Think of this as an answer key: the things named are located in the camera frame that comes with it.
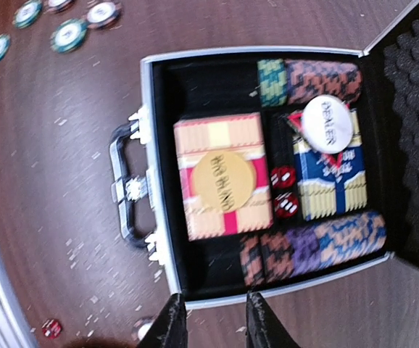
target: wood grain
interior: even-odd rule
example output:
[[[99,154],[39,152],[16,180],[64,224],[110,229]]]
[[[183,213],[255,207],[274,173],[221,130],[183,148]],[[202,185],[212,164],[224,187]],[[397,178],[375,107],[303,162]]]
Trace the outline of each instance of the wood grain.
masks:
[[[61,22],[85,13],[87,0],[58,15],[43,14],[31,27],[18,30],[12,16],[23,2],[0,0],[0,34],[12,37],[0,62],[0,249],[41,346],[63,347],[92,330],[93,338],[130,341],[135,320],[158,313],[169,295],[157,266],[118,237],[109,190],[109,137],[141,104],[139,60],[217,46],[361,49],[409,0],[202,0],[185,6],[177,0],[124,1],[117,26],[90,32],[83,47],[66,55],[51,51],[49,37]],[[135,144],[128,151],[134,173],[143,174],[144,149]],[[154,225],[146,202],[137,218],[144,231]],[[271,304],[306,347],[349,343],[345,331],[360,327],[349,321],[360,318],[353,316],[356,310],[368,316],[361,330],[369,339],[388,343],[370,332],[371,321],[379,315],[387,318],[376,308],[390,299],[391,291],[403,290],[384,284],[376,293],[371,279],[379,272],[390,275],[370,270],[345,280],[344,288],[331,283]],[[366,308],[372,310],[352,301],[369,300],[370,294],[376,297],[375,307]],[[351,307],[334,312],[334,303],[345,299]],[[203,314],[190,317],[192,347],[225,347],[225,342],[242,347],[244,335],[236,333],[244,320],[240,306],[204,313],[209,313],[207,319]],[[49,317],[65,326],[55,341],[45,340],[39,331]],[[194,322],[197,318],[207,324]],[[214,341],[216,330],[224,333],[223,339]]]

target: dice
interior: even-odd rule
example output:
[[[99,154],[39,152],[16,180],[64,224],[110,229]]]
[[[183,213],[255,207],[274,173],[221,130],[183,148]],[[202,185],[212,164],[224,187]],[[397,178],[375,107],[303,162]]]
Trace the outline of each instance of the dice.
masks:
[[[62,324],[57,319],[48,319],[42,325],[42,333],[48,339],[57,338],[63,330]]]
[[[295,194],[287,192],[286,194],[279,194],[274,199],[275,216],[279,219],[288,219],[298,212],[298,198]]]
[[[270,181],[274,189],[292,187],[296,180],[295,168],[290,165],[276,167],[271,171]]]

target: poker set case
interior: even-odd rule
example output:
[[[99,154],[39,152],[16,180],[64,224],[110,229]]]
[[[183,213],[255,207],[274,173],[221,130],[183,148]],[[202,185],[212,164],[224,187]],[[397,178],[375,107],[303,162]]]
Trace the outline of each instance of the poker set case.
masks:
[[[250,288],[244,283],[241,269],[240,240],[251,233],[189,241],[173,127],[181,120],[259,112],[268,169],[292,163],[292,130],[282,119],[302,109],[304,104],[261,106],[260,98],[253,93],[259,91],[257,62],[261,59],[350,62],[359,67],[361,96],[350,107],[359,117],[368,197],[366,206],[356,212],[380,213],[386,223],[386,242],[382,249],[356,260],[264,284],[257,289],[265,296],[284,294],[347,276],[400,255],[413,264],[419,262],[419,257],[411,258],[410,253],[405,253],[410,231],[417,234],[417,228],[409,226],[405,219],[411,197],[404,185],[408,158],[400,149],[402,120],[393,110],[394,86],[384,75],[384,49],[395,44],[398,35],[411,31],[412,21],[418,18],[419,1],[414,1],[362,51],[250,46],[161,54],[141,61],[143,106],[131,117],[127,129],[115,134],[110,147],[115,172],[113,191],[125,238],[132,238],[134,234],[133,217],[128,215],[133,214],[133,200],[148,191],[157,228],[147,240],[136,241],[136,244],[146,246],[148,243],[149,251],[154,253],[153,260],[165,267],[170,292],[184,294],[189,309],[245,300]],[[129,185],[128,192],[132,185],[128,169],[120,168],[117,161],[125,144],[123,140],[130,135],[146,145],[149,164],[146,178],[135,179],[133,197],[125,193],[126,185]],[[298,187],[294,186],[293,191],[298,193]],[[309,223],[300,212],[287,221],[275,220],[269,230]]]

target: brown table surface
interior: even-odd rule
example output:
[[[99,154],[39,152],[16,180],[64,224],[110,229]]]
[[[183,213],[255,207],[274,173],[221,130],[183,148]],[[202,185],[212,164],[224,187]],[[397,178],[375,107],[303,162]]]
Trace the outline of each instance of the brown table surface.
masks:
[[[63,55],[50,49],[50,35],[81,16],[87,0],[22,30],[12,16],[23,0],[0,0],[0,34],[12,37],[0,62],[0,249],[42,347],[90,331],[91,340],[130,341],[133,323],[169,296],[157,264],[119,237],[110,193],[109,137],[141,105],[142,57],[242,45],[362,49],[409,0],[123,2],[115,27]],[[144,149],[131,152],[143,174]],[[146,202],[138,223],[154,225]],[[419,278],[394,262],[270,303],[304,347],[419,347]],[[39,330],[49,317],[65,327],[54,341]],[[243,347],[242,326],[243,305],[194,311],[190,345]]]

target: yellow disc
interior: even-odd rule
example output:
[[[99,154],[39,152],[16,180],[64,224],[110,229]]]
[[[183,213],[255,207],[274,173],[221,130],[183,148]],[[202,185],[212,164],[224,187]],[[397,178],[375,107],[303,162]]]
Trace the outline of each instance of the yellow disc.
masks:
[[[232,212],[252,196],[256,172],[253,164],[236,152],[212,151],[196,165],[192,183],[204,204]]]

